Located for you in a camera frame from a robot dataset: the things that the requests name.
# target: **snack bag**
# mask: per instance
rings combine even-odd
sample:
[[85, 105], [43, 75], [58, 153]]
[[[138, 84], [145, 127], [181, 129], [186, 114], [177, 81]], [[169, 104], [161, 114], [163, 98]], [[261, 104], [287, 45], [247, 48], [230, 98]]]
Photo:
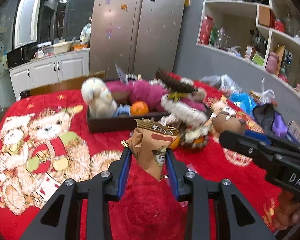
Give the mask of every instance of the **snack bag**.
[[131, 149], [144, 171], [160, 181], [166, 149], [178, 137], [179, 131], [147, 119], [136, 119], [136, 122], [133, 135], [121, 143]]

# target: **refrigerator door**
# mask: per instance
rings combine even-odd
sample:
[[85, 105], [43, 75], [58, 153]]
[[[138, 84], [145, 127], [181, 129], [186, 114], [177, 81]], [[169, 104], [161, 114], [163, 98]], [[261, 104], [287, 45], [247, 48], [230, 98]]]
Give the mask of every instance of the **refrigerator door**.
[[114, 63], [128, 73], [136, 4], [137, 0], [95, 0], [91, 24], [90, 73], [106, 70], [107, 78], [117, 78]]
[[143, 0], [134, 74], [153, 79], [158, 67], [172, 71], [185, 0]]

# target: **window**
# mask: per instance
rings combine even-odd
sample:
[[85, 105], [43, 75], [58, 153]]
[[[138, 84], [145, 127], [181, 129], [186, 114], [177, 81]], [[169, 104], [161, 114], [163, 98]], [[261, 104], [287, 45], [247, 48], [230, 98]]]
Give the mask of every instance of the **window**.
[[82, 28], [92, 17], [94, 0], [41, 0], [38, 42], [80, 39]]
[[14, 49], [14, 27], [20, 0], [6, 0], [0, 6], [0, 61]]

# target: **human hand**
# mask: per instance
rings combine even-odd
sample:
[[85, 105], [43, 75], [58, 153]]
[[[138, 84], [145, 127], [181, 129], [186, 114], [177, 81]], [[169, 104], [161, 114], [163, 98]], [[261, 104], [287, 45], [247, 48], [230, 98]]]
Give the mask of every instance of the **human hand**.
[[300, 202], [295, 202], [293, 197], [293, 193], [285, 190], [278, 197], [279, 206], [274, 211], [273, 220], [273, 226], [278, 230], [285, 230], [300, 221]]

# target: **orange fruit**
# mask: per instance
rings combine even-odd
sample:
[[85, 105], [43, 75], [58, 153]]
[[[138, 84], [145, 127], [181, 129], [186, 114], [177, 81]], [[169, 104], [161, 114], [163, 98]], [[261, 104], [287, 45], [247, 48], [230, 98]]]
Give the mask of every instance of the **orange fruit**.
[[144, 115], [149, 113], [149, 107], [144, 101], [136, 101], [130, 108], [131, 115]]
[[180, 142], [180, 137], [178, 136], [173, 143], [171, 143], [171, 145], [169, 146], [169, 148], [171, 148], [172, 150], [175, 150], [178, 148], [179, 146], [179, 142]]
[[203, 137], [199, 137], [193, 140], [193, 143], [203, 143]]

